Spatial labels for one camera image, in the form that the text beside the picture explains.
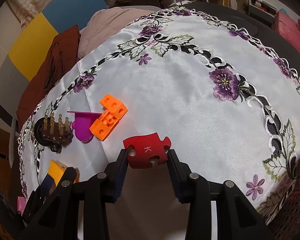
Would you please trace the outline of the pink blanket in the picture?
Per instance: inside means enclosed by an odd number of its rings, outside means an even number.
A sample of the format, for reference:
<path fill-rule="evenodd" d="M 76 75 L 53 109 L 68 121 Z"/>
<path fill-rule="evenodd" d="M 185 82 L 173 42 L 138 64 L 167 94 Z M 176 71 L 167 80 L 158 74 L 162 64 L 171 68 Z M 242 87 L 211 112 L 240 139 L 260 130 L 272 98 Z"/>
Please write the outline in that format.
<path fill-rule="evenodd" d="M 78 45 L 78 58 L 84 58 L 130 22 L 159 10 L 160 8 L 155 6 L 135 5 L 113 7 L 95 12 L 86 27 L 79 31 L 81 38 Z"/>

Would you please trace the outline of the pink shallow tray box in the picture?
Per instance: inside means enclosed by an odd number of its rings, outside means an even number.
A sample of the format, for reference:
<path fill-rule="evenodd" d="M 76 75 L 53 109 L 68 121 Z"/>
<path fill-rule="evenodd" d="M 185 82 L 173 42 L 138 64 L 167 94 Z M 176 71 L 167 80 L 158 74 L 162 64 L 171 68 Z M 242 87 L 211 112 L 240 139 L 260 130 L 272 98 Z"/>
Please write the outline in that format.
<path fill-rule="evenodd" d="M 22 215 L 26 206 L 25 197 L 17 197 L 17 211 Z"/>

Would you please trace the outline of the red puzzle piece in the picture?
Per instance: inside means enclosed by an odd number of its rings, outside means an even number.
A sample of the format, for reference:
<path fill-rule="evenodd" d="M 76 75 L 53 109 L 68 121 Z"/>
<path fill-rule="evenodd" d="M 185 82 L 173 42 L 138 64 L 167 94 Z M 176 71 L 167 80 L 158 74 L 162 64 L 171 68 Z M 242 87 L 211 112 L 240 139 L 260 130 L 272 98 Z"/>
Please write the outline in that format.
<path fill-rule="evenodd" d="M 134 149 L 135 155 L 128 155 L 128 162 L 131 168 L 152 168 L 152 160 L 157 160 L 158 165 L 167 161 L 166 152 L 171 148 L 171 140 L 165 137 L 160 140 L 157 133 L 138 135 L 127 138 L 123 141 L 125 149 Z"/>

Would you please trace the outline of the orange linked cube blocks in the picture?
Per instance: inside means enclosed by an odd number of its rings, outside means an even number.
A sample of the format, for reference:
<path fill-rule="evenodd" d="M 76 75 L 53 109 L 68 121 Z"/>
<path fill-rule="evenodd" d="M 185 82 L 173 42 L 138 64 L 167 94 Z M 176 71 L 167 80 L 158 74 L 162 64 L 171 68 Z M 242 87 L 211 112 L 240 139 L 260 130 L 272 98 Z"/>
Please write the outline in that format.
<path fill-rule="evenodd" d="M 103 113 L 93 122 L 89 127 L 92 135 L 99 140 L 104 141 L 108 135 L 112 132 L 115 126 L 128 112 L 127 107 L 117 98 L 106 94 L 100 101 L 103 106 Z"/>

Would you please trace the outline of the grey yellow blue chair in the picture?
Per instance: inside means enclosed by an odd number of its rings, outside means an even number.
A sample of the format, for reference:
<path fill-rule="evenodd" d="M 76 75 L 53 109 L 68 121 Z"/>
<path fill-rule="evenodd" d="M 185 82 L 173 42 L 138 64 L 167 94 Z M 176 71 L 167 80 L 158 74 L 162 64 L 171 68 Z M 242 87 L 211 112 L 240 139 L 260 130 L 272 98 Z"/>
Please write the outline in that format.
<path fill-rule="evenodd" d="M 53 39 L 72 26 L 86 27 L 104 0 L 54 0 L 17 38 L 0 67 L 0 115 L 16 118 L 20 98 L 44 62 Z"/>

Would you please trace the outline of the dark brown peg comb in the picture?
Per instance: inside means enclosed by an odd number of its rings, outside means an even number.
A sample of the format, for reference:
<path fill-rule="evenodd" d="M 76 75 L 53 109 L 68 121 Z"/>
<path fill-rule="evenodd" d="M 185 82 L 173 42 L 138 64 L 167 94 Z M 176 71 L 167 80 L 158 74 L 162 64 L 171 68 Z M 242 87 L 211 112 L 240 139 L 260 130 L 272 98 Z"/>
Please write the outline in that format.
<path fill-rule="evenodd" d="M 44 115 L 34 126 L 34 137 L 40 145 L 60 154 L 62 147 L 72 142 L 71 122 L 67 116 L 63 119 L 61 114 L 57 119 L 54 113 Z"/>

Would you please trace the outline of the rust red jacket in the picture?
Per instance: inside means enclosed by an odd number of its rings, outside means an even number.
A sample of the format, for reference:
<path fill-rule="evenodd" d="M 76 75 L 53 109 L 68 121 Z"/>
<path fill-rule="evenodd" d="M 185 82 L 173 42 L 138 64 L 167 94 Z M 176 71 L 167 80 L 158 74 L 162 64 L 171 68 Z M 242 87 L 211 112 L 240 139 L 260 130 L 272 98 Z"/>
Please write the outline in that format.
<path fill-rule="evenodd" d="M 20 98 L 16 111 L 19 129 L 22 129 L 38 103 L 56 82 L 79 61 L 77 54 L 80 38 L 78 25 L 74 25 L 53 39 L 44 62 Z"/>

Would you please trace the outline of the magenta plastic funnel cup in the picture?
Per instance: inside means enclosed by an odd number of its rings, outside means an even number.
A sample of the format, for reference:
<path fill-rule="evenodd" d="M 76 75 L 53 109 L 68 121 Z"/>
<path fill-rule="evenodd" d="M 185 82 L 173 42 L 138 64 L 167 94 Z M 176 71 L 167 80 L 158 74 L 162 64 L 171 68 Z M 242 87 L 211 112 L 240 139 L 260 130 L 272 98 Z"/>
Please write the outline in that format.
<path fill-rule="evenodd" d="M 90 126 L 101 116 L 101 113 L 80 111 L 68 111 L 68 113 L 74 113 L 75 115 L 74 121 L 71 124 L 71 128 L 74 130 L 75 137 L 80 142 L 90 142 L 93 138 L 93 134 L 90 131 Z"/>

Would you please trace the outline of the wooden panel cabinet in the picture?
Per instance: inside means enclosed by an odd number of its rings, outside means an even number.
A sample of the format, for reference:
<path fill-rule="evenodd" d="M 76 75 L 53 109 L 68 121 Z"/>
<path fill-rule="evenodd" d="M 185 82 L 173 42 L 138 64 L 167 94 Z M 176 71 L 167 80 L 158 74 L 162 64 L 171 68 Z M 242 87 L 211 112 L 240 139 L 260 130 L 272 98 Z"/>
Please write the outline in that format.
<path fill-rule="evenodd" d="M 10 133 L 0 128 L 0 188 L 13 207 L 17 207 L 17 197 L 22 195 L 20 184 L 19 160 L 14 150 L 13 165 L 9 163 Z"/>

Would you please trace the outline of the white floral embroidered tablecloth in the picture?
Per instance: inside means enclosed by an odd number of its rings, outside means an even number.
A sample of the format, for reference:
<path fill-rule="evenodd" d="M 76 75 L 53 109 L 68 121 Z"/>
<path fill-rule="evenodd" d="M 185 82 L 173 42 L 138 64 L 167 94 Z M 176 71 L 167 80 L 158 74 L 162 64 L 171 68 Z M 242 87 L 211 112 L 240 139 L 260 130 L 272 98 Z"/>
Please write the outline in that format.
<path fill-rule="evenodd" d="M 101 112 L 110 94 L 128 111 L 106 140 L 74 139 L 62 154 L 34 137 L 45 115 Z M 56 159 L 88 179 L 113 161 L 124 139 L 169 137 L 179 159 L 208 180 L 233 180 L 266 223 L 296 180 L 300 74 L 245 28 L 186 8 L 134 20 L 76 63 L 34 108 L 19 142 L 28 197 Z"/>

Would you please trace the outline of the dark pink cushion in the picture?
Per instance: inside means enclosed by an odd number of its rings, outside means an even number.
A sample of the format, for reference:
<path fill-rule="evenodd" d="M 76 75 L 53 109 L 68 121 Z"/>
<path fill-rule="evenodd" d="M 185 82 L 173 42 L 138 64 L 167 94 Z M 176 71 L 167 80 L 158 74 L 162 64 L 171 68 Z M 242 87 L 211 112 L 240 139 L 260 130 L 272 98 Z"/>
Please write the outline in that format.
<path fill-rule="evenodd" d="M 300 19 L 295 22 L 286 13 L 278 11 L 272 29 L 300 53 Z"/>

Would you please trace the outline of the orange comb-like plastic piece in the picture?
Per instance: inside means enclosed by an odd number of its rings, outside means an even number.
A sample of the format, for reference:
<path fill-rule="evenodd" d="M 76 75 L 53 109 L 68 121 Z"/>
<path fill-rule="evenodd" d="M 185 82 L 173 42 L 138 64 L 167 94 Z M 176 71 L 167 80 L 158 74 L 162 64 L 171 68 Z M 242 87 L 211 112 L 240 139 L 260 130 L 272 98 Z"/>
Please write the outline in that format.
<path fill-rule="evenodd" d="M 50 166 L 47 174 L 53 179 L 55 185 L 58 185 L 67 168 L 68 167 L 60 161 L 50 160 Z"/>

